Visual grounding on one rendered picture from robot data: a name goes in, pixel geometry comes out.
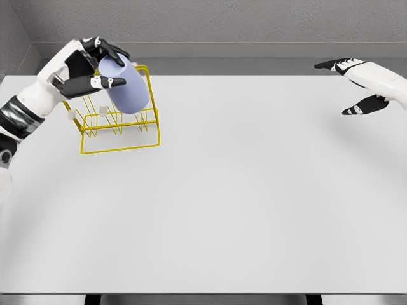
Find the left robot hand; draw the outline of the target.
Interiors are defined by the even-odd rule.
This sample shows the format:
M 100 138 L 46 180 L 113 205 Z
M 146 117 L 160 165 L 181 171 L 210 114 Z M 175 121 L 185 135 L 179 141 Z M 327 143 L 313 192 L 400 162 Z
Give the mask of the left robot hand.
M 73 39 L 40 70 L 38 78 L 68 99 L 125 85 L 123 78 L 96 75 L 104 57 L 124 67 L 123 59 L 130 58 L 130 54 L 99 36 Z

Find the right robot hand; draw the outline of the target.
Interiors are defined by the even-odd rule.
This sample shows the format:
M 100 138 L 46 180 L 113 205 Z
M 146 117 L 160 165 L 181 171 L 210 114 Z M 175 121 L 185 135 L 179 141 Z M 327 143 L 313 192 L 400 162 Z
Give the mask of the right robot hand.
M 373 93 L 344 109 L 344 116 L 370 114 L 386 108 L 391 101 L 397 102 L 407 112 L 407 79 L 381 65 L 357 58 L 339 58 L 314 67 L 336 72 Z

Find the lavender cup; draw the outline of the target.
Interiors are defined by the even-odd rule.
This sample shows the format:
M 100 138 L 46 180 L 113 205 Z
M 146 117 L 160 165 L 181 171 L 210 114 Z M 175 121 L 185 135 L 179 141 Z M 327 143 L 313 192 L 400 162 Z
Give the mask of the lavender cup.
M 125 64 L 123 67 L 106 55 L 99 62 L 99 72 L 105 77 L 125 79 L 124 85 L 112 87 L 107 93 L 117 110 L 135 114 L 147 106 L 150 100 L 149 89 L 129 59 L 123 54 L 119 54 L 119 57 Z

